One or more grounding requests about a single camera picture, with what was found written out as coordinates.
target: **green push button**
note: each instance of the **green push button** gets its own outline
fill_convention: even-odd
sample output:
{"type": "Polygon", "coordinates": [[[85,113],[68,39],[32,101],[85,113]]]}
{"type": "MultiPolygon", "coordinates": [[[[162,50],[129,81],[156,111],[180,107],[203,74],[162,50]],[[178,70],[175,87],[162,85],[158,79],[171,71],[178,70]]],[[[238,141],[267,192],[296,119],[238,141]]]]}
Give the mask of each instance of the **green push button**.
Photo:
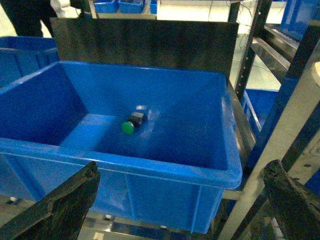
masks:
{"type": "Polygon", "coordinates": [[[126,121],[121,124],[121,129],[124,131],[126,134],[131,135],[135,131],[135,126],[132,122],[126,121]]]}

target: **person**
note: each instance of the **person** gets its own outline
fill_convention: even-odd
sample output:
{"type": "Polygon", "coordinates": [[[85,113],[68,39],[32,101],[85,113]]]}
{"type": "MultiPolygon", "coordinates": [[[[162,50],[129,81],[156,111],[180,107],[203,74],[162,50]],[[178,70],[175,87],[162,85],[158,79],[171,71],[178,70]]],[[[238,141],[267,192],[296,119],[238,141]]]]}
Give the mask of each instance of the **person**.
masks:
{"type": "Polygon", "coordinates": [[[54,36],[50,18],[57,14],[50,0],[0,0],[0,4],[18,36],[43,37],[40,20],[54,36]]]}

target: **blue storage bin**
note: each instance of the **blue storage bin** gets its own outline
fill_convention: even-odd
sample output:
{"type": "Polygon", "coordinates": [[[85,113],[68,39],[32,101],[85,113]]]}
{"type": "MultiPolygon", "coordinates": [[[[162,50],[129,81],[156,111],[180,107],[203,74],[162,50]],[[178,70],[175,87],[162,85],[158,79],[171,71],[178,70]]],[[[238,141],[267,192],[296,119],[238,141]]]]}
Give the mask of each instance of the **blue storage bin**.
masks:
{"type": "Polygon", "coordinates": [[[0,109],[0,160],[36,200],[96,161],[91,211],[206,233],[241,182],[222,73],[57,62],[1,88],[0,109]],[[134,111],[146,120],[127,135],[134,111]]]}
{"type": "MultiPolygon", "coordinates": [[[[256,138],[265,124],[277,94],[277,90],[250,88],[247,88],[243,94],[242,108],[256,138]]],[[[249,159],[246,167],[253,168],[256,163],[257,159],[249,159]]]]}
{"type": "Polygon", "coordinates": [[[281,30],[301,41],[318,3],[319,0],[287,0],[280,25],[281,30]]]}
{"type": "Polygon", "coordinates": [[[150,1],[150,13],[157,14],[157,0],[150,1]]]}
{"type": "Polygon", "coordinates": [[[120,11],[123,14],[141,14],[145,7],[144,0],[136,0],[135,2],[125,2],[119,0],[120,11]]]}
{"type": "Polygon", "coordinates": [[[0,87],[58,60],[53,38],[0,37],[0,87]]]}
{"type": "Polygon", "coordinates": [[[94,3],[95,11],[99,14],[114,14],[118,11],[118,0],[98,0],[94,3]]]}

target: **blue bin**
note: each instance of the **blue bin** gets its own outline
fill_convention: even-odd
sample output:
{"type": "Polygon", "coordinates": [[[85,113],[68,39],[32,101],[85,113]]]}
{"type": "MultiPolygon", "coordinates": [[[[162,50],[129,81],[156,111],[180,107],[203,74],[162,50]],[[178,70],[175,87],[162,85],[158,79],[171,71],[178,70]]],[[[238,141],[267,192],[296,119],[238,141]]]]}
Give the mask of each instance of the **blue bin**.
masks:
{"type": "Polygon", "coordinates": [[[1,88],[0,109],[0,162],[36,200],[93,160],[91,211],[204,234],[241,182],[222,73],[57,62],[1,88]]]}
{"type": "MultiPolygon", "coordinates": [[[[259,136],[260,131],[265,124],[277,94],[277,90],[250,88],[247,88],[243,94],[241,105],[256,138],[259,136]]],[[[246,163],[246,167],[253,168],[256,163],[257,159],[249,159],[246,163]]]]}
{"type": "Polygon", "coordinates": [[[136,0],[135,2],[125,2],[119,0],[119,6],[123,14],[141,14],[145,7],[145,1],[136,0]]]}
{"type": "Polygon", "coordinates": [[[157,14],[157,0],[150,1],[150,13],[157,14]]]}
{"type": "Polygon", "coordinates": [[[281,30],[301,41],[318,3],[319,0],[287,0],[280,25],[281,30]]]}
{"type": "Polygon", "coordinates": [[[94,3],[95,11],[99,14],[115,14],[118,11],[118,0],[98,0],[94,3]]]}
{"type": "Polygon", "coordinates": [[[53,38],[0,37],[0,87],[58,60],[53,38]]]}

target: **cable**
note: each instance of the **cable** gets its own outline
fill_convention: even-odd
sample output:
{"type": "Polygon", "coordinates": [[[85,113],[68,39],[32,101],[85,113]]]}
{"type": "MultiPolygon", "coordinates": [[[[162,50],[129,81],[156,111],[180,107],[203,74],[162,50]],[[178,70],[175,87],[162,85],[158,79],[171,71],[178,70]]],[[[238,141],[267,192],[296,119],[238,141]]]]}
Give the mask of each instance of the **cable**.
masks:
{"type": "Polygon", "coordinates": [[[214,0],[211,1],[210,10],[209,10],[209,15],[208,15],[208,22],[209,22],[209,19],[210,19],[211,8],[212,8],[213,3],[214,3],[214,0]]]}
{"type": "Polygon", "coordinates": [[[78,9],[75,8],[75,13],[78,15],[78,17],[80,16],[80,14],[78,13],[78,9]]]}
{"type": "MultiPolygon", "coordinates": [[[[240,60],[232,60],[232,62],[241,62],[240,60]]],[[[253,67],[258,67],[258,68],[261,68],[261,69],[264,69],[270,73],[272,73],[272,71],[270,71],[270,69],[266,68],[266,67],[263,67],[263,66],[259,66],[259,65],[252,65],[253,67]]]]}
{"type": "Polygon", "coordinates": [[[246,9],[248,9],[248,11],[249,11],[249,13],[250,13],[250,16],[251,16],[251,18],[252,18],[252,13],[251,13],[250,8],[248,8],[247,6],[243,5],[242,3],[240,3],[240,5],[242,6],[242,9],[243,9],[243,7],[245,7],[246,9]]]}

